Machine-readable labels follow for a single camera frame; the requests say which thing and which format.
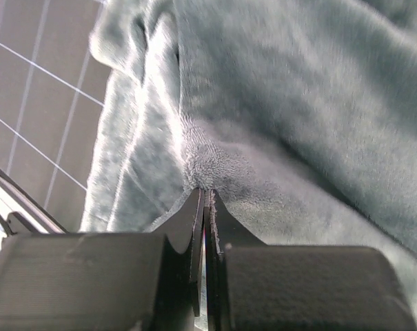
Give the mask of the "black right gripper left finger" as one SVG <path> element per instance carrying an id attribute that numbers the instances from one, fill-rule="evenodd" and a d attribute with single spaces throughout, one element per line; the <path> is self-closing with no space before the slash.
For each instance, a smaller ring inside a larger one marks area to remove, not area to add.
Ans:
<path id="1" fill-rule="evenodd" d="M 0 330 L 192 330 L 202 192 L 150 233 L 17 234 L 0 250 Z"/>

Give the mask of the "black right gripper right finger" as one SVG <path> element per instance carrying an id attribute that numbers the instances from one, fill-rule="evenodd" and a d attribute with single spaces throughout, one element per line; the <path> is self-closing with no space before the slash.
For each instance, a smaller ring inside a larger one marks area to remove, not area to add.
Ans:
<path id="1" fill-rule="evenodd" d="M 415 330 L 394 269 L 376 249 L 267 245 L 205 195 L 210 330 Z"/>

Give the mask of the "black gridded cutting mat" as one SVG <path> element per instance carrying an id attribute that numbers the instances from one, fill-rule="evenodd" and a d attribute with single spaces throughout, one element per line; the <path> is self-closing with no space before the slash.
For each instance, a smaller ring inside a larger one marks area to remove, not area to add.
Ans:
<path id="1" fill-rule="evenodd" d="M 0 168 L 79 228 L 109 69 L 92 58 L 102 1 L 0 1 Z"/>

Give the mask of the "grey fleece zebra-lined pillowcase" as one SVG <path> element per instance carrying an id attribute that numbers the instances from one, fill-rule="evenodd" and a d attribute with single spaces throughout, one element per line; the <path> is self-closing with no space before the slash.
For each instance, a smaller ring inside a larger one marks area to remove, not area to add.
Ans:
<path id="1" fill-rule="evenodd" d="M 82 232 L 195 188 L 272 244 L 368 245 L 417 323 L 417 1 L 109 1 Z"/>

